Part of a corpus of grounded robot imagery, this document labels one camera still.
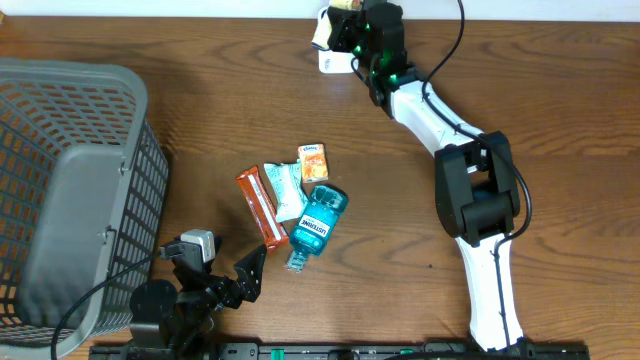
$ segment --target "green led light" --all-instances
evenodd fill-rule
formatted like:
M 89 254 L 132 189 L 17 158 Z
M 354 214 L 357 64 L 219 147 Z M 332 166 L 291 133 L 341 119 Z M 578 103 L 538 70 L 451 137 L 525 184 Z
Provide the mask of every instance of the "green led light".
M 284 350 L 283 349 L 271 350 L 271 360 L 284 360 Z

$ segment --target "gray plastic basket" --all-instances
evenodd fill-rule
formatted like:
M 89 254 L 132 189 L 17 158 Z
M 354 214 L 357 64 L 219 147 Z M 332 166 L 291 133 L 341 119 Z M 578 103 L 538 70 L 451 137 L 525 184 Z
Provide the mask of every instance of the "gray plastic basket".
M 169 171 L 146 109 L 125 68 L 0 59 L 0 358 L 49 359 L 71 305 L 153 251 Z M 78 309 L 58 354 L 126 327 L 149 266 Z

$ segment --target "listerine label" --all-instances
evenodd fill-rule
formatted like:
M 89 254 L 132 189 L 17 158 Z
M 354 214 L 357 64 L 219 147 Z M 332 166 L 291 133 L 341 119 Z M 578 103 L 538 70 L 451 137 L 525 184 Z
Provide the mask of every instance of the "listerine label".
M 322 237 L 326 237 L 329 233 L 329 229 L 331 229 L 329 225 L 318 219 L 314 219 L 309 215 L 302 216 L 302 219 L 300 219 L 300 226 L 307 230 L 311 230 Z

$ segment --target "snack bar wrapper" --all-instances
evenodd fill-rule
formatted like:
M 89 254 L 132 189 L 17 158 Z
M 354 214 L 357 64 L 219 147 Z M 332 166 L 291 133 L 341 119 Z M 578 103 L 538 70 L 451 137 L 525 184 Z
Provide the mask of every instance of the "snack bar wrapper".
M 301 164 L 264 164 L 273 191 L 278 198 L 278 213 L 276 221 L 283 222 L 302 216 L 305 206 L 309 202 L 302 190 Z
M 236 183 L 242 190 L 244 198 L 253 213 L 253 219 L 262 232 L 264 243 L 269 252 L 275 251 L 280 245 L 289 242 L 289 236 L 282 224 L 276 220 L 276 212 L 269 195 L 264 188 L 258 167 L 243 172 L 236 178 Z

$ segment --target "white snack package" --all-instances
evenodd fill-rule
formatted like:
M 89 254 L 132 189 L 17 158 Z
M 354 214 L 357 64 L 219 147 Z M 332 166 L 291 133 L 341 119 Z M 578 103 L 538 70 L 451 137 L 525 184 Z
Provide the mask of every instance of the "white snack package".
M 278 198 L 276 221 L 283 222 L 302 216 L 309 199 L 302 190 L 302 171 L 298 161 L 295 164 L 264 164 L 264 171 Z

